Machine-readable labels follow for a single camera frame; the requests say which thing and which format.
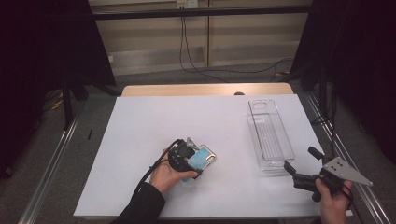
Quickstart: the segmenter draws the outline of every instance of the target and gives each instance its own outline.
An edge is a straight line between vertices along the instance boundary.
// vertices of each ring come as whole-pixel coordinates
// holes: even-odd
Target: white table
[[[218,159],[197,180],[164,195],[160,218],[319,216],[312,193],[295,189],[290,175],[259,170],[246,121],[248,100],[255,99],[276,101],[296,155],[292,165],[317,174],[320,161],[307,149],[321,147],[297,95],[120,97],[74,215],[116,217],[162,150],[191,137]]]

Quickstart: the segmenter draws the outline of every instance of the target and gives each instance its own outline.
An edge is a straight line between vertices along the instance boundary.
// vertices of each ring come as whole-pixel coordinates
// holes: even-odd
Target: human hand
[[[164,193],[171,189],[178,181],[184,178],[192,178],[198,176],[195,171],[178,172],[174,170],[168,162],[168,154],[166,154],[162,162],[152,172],[149,183],[159,192]]]
[[[322,224],[342,224],[347,223],[347,207],[349,199],[342,193],[337,192],[333,196],[329,188],[318,178],[315,181],[321,194],[320,213]],[[352,182],[344,181],[344,184],[351,189]],[[349,190],[343,187],[343,191],[349,194]]]

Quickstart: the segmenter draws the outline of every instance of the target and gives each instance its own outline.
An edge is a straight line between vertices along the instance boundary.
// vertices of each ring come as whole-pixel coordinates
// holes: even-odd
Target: black sleeve
[[[155,224],[164,206],[163,195],[152,185],[143,183],[135,198],[111,223]]]

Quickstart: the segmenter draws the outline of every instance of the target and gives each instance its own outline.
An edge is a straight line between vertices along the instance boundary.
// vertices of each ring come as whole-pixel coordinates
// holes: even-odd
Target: metal frame
[[[23,211],[21,219],[18,222],[19,224],[35,223],[35,219],[37,218],[37,215],[47,196],[47,193],[50,190],[50,183],[52,182],[53,177],[55,177],[56,171],[59,167],[59,164],[61,163],[62,157],[66,152],[70,139],[72,138],[74,130],[77,127],[78,120],[84,108],[84,105],[85,102],[81,106],[80,110],[78,111],[77,115],[73,119],[68,129],[64,130],[62,137],[58,143],[58,146],[56,147],[55,152],[49,161],[49,165],[45,173],[41,177],[41,180],[38,183],[37,187],[35,188],[35,193],[33,194],[32,198],[27,204],[25,210]]]
[[[104,20],[125,20],[125,19],[172,18],[172,17],[290,14],[290,13],[308,13],[314,10],[315,9],[311,6],[189,8],[189,9],[165,9],[165,10],[146,10],[146,11],[95,12],[92,14],[74,15],[74,18],[79,20],[85,18],[90,20],[104,21]]]

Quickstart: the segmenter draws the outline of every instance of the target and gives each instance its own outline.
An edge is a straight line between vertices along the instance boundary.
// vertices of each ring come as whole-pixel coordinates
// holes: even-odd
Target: clear plastic container
[[[295,159],[273,100],[249,101],[247,122],[260,170],[283,170],[285,161]]]

